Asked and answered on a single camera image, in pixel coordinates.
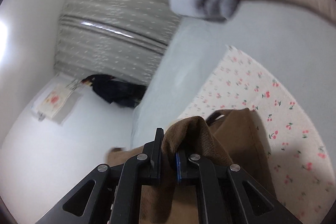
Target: paper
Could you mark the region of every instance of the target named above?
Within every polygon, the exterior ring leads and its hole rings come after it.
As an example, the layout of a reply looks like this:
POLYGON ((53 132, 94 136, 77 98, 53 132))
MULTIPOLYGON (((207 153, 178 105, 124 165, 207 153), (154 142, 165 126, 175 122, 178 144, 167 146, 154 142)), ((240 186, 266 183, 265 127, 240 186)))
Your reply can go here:
POLYGON ((37 106, 37 110, 52 119, 63 107, 73 90, 58 84, 49 95, 37 106))

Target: white floor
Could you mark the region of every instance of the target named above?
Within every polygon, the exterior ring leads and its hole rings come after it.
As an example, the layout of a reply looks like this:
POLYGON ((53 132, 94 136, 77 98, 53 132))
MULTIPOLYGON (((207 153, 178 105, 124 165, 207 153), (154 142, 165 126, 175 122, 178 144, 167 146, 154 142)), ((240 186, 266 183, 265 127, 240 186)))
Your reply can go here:
MULTIPOLYGON (((70 80, 59 76, 48 85, 59 82, 70 80)), ((108 104, 88 86, 80 93, 62 125, 39 122, 30 103, 3 143, 1 197, 19 224, 35 223, 103 163, 111 147, 130 145, 133 109, 108 104)))

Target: black bag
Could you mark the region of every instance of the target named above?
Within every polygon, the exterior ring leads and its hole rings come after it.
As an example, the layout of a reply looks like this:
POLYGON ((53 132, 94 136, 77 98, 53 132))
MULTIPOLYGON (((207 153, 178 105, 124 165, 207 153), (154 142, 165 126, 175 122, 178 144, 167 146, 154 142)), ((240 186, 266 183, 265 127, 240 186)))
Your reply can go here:
POLYGON ((115 102, 125 107, 136 107, 147 87, 123 82, 110 75, 91 75, 84 80, 91 82, 93 91, 108 103, 115 102))

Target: metal screw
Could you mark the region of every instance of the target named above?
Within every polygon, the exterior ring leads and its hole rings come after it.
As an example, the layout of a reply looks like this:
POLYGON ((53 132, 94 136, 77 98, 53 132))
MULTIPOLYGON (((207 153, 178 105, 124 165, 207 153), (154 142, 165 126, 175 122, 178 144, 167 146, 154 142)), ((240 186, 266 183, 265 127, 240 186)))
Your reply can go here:
POLYGON ((191 154, 189 158, 191 160, 199 160, 201 156, 199 154, 191 154))
POLYGON ((141 154, 139 154, 138 156, 137 156, 137 159, 138 160, 145 160, 145 159, 147 159, 148 158, 148 156, 146 155, 146 154, 144 154, 144 153, 141 153, 141 154))
POLYGON ((106 164, 101 164, 98 166, 99 172, 105 172, 109 167, 106 164))
POLYGON ((233 172, 238 172, 240 170, 240 166, 238 164, 231 164, 230 169, 233 172))

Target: cherry print fabric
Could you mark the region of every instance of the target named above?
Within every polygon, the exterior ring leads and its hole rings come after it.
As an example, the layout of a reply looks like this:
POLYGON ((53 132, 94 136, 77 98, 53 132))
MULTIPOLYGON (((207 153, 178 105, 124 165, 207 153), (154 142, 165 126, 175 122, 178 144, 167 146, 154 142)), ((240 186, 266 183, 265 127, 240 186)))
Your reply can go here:
POLYGON ((179 119, 217 109, 252 111, 277 199, 304 224, 319 224, 336 198, 325 145, 293 96, 247 54, 229 50, 179 119))

